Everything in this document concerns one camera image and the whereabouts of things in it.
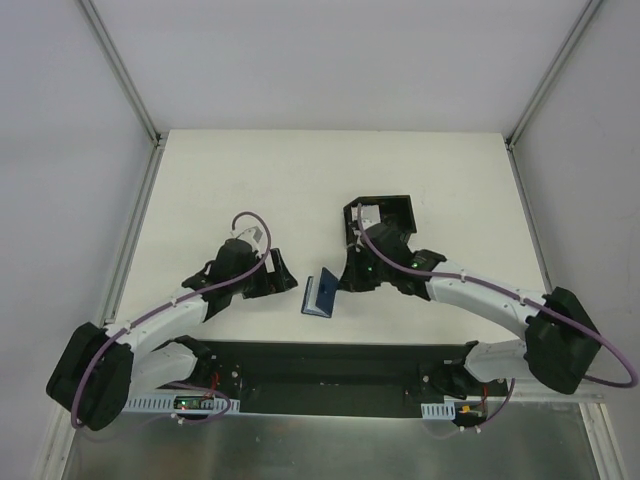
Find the blue leather card holder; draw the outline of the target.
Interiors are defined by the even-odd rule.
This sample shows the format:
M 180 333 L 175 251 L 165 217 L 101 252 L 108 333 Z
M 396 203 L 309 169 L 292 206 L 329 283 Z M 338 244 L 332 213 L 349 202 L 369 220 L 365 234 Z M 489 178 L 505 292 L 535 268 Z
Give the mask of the blue leather card holder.
M 339 279 L 326 267 L 315 276 L 309 276 L 301 306 L 303 315 L 331 318 L 338 291 Z

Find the black plastic card tray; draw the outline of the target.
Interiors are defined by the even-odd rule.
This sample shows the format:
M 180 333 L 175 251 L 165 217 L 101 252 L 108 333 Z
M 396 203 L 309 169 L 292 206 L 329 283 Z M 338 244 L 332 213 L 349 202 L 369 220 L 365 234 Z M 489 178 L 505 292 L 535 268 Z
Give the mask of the black plastic card tray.
M 405 244 L 417 232 L 409 195 L 361 196 L 351 202 L 359 202 L 358 206 L 378 205 L 381 215 L 380 223 L 396 231 Z

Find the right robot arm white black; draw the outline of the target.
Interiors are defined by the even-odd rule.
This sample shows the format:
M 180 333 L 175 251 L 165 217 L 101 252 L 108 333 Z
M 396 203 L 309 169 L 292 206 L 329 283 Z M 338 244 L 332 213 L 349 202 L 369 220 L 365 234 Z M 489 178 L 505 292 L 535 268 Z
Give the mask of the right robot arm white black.
M 461 308 L 513 334 L 511 341 L 469 342 L 446 378 L 473 394 L 500 377 L 534 378 L 573 394 L 599 352 L 598 333 L 577 296 L 556 287 L 544 294 L 469 273 L 441 253 L 413 250 L 409 196 L 358 197 L 343 209 L 347 259 L 339 287 L 369 292 L 383 284 L 400 293 Z

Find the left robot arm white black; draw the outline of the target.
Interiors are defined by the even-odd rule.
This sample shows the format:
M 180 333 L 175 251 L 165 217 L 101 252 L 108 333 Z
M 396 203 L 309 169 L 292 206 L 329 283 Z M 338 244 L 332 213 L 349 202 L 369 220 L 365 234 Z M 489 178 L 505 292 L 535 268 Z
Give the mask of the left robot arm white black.
M 128 400 L 173 382 L 217 386 L 212 351 L 191 331 L 228 308 L 234 296 L 255 299 L 297 287 L 277 248 L 260 254 L 239 238 L 227 240 L 180 285 L 176 297 L 141 319 L 107 327 L 84 323 L 71 335 L 45 391 L 79 426 L 99 431 Z

